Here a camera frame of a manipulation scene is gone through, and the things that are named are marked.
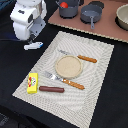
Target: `round plate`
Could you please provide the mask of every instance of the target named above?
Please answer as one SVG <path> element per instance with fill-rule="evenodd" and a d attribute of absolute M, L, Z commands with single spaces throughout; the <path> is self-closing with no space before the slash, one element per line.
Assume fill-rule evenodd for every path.
<path fill-rule="evenodd" d="M 83 65 L 79 58 L 66 55 L 56 62 L 55 69 L 61 77 L 72 79 L 82 72 Z"/>

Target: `white robot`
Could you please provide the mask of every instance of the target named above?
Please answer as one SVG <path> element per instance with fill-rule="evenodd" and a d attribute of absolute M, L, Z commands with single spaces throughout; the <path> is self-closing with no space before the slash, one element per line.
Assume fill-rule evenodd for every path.
<path fill-rule="evenodd" d="M 25 45 L 24 49 L 37 49 L 43 43 L 34 40 L 46 23 L 43 20 L 47 14 L 46 4 L 44 0 L 17 0 L 15 7 L 10 15 L 13 22 L 13 28 L 16 37 L 20 40 L 29 40 L 29 45 Z"/>

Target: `woven placemat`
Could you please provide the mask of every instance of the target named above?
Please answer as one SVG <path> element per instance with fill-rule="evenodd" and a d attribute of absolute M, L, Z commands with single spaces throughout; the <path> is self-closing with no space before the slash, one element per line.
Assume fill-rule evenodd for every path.
<path fill-rule="evenodd" d="M 38 87 L 63 87 L 65 92 L 50 93 L 38 90 L 36 94 L 28 94 L 27 75 L 13 93 L 13 96 L 80 128 L 88 128 L 113 48 L 114 46 L 110 44 L 60 31 L 30 72 L 38 73 Z M 72 79 L 73 82 L 84 85 L 84 90 L 79 90 L 60 81 L 53 81 L 43 76 L 45 70 L 56 74 L 55 62 L 64 56 L 58 52 L 58 49 L 97 59 L 97 63 L 81 60 L 83 71 L 79 77 Z"/>

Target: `knife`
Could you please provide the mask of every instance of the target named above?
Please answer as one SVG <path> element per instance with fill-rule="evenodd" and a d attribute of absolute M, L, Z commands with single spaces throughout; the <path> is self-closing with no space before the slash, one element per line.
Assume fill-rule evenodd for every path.
<path fill-rule="evenodd" d="M 51 74 L 51 73 L 49 73 L 49 72 L 47 72 L 47 71 L 44 72 L 44 75 L 45 75 L 45 77 L 47 77 L 47 78 L 49 78 L 49 79 L 52 79 L 52 80 L 59 80 L 59 81 L 65 83 L 65 84 L 71 85 L 71 86 L 76 87 L 76 88 L 78 88 L 78 89 L 81 89 L 81 90 L 84 89 L 84 86 L 83 86 L 83 85 L 77 84 L 77 83 L 72 82 L 72 81 L 69 81 L 69 80 L 67 80 L 67 79 L 60 78 L 60 77 L 58 77 L 58 76 L 56 76 L 56 75 L 54 75 L 54 74 Z"/>
<path fill-rule="evenodd" d="M 63 50 L 58 50 L 59 52 L 63 53 L 63 54 L 66 54 L 66 55 L 73 55 L 72 53 L 69 53 L 69 52 L 66 52 L 66 51 L 63 51 Z M 93 58 L 89 58 L 89 57 L 86 57 L 86 56 L 81 56 L 81 55 L 78 55 L 77 56 L 79 59 L 82 59 L 82 60 L 86 60 L 86 61 L 90 61 L 90 62 L 93 62 L 93 63 L 96 63 L 97 60 L 96 59 L 93 59 Z"/>

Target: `black table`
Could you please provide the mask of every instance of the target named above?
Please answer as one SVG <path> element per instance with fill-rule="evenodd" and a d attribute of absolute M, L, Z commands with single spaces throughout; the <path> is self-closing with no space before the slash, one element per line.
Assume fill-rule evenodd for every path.
<path fill-rule="evenodd" d="M 51 128 L 76 126 L 12 96 L 59 31 L 114 45 L 90 128 L 128 128 L 128 44 L 48 24 L 58 6 L 46 0 L 46 26 L 35 39 L 44 43 L 37 50 L 24 50 L 27 42 L 0 41 L 0 106 L 31 117 Z M 0 14 L 0 39 L 15 38 L 10 13 L 15 3 Z"/>

